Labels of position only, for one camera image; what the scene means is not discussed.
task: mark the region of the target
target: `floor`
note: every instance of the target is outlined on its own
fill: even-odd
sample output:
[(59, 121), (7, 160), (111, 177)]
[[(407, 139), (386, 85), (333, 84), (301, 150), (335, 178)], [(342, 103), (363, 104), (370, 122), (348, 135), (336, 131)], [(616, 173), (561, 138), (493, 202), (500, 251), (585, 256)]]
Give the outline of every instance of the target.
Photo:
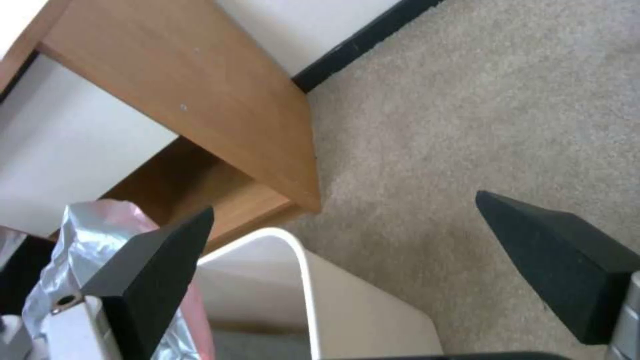
[(600, 359), (480, 217), (491, 190), (640, 252), (640, 2), (445, 0), (309, 94), (305, 246), (423, 310), (449, 353)]

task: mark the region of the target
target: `wooden desk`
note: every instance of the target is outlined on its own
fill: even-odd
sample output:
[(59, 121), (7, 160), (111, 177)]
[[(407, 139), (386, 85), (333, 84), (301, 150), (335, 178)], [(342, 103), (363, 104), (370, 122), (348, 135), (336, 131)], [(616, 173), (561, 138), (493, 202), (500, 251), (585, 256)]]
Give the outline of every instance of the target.
[(49, 0), (0, 63), (40, 51), (180, 135), (106, 197), (159, 225), (216, 209), (208, 250), (319, 211), (305, 96), (208, 0)]

